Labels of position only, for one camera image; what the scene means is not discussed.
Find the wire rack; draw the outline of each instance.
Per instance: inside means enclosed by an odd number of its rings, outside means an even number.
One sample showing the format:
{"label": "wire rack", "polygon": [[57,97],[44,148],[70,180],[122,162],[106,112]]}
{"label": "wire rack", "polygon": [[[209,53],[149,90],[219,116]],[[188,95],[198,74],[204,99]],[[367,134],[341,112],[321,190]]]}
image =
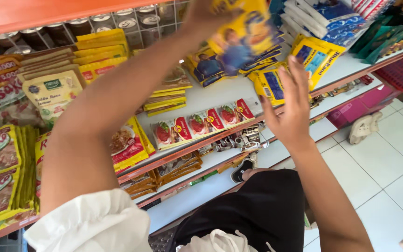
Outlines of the wire rack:
{"label": "wire rack", "polygon": [[24,228],[0,238],[0,252],[27,252]]}
{"label": "wire rack", "polygon": [[[153,14],[157,15],[160,20],[156,22],[156,25],[152,25],[153,27],[147,27],[145,28],[142,25],[141,22],[141,16],[142,13],[139,11],[140,7],[133,8],[133,12],[130,14],[131,18],[134,18],[136,20],[136,28],[132,29],[132,27],[129,27],[129,29],[123,28],[124,34],[126,35],[127,41],[129,43],[129,47],[131,50],[133,49],[144,49],[153,44],[154,42],[161,40],[162,38],[174,33],[176,30],[179,29],[179,26],[183,23],[183,16],[185,15],[187,6],[189,5],[190,0],[174,0],[174,1],[167,1],[164,3],[157,3],[157,4],[152,4],[148,5],[147,7],[154,8],[154,12],[148,12],[147,14]],[[102,15],[110,15],[111,18],[107,20],[108,22],[111,23],[111,27],[114,28],[120,28],[119,23],[120,23],[120,16],[116,15],[116,12],[111,12],[108,14],[102,14]],[[88,19],[88,23],[91,26],[91,32],[100,32],[109,30],[107,29],[101,29],[99,30],[97,28],[98,23],[94,21],[91,17],[82,17],[84,19]],[[72,45],[76,43],[76,37],[74,36],[73,32],[71,31],[69,27],[69,22],[70,21],[63,21],[59,23],[55,23],[55,25],[61,25],[64,30],[64,36],[69,41],[69,45]],[[37,26],[37,27],[32,27],[32,29],[35,30],[36,34],[38,37],[42,40],[44,45],[46,46],[47,49],[53,49],[57,48],[59,46],[54,43],[52,39],[50,39],[49,33],[45,32],[40,32],[39,28],[46,27],[50,24],[45,24],[44,26]],[[8,36],[8,33],[5,33],[6,38],[10,43],[13,45],[15,52],[20,53],[20,54],[29,54],[29,53],[34,53],[38,52],[41,50],[35,51],[34,49],[31,50],[25,50],[23,46],[26,44],[24,40],[20,41],[14,41],[12,37]]]}

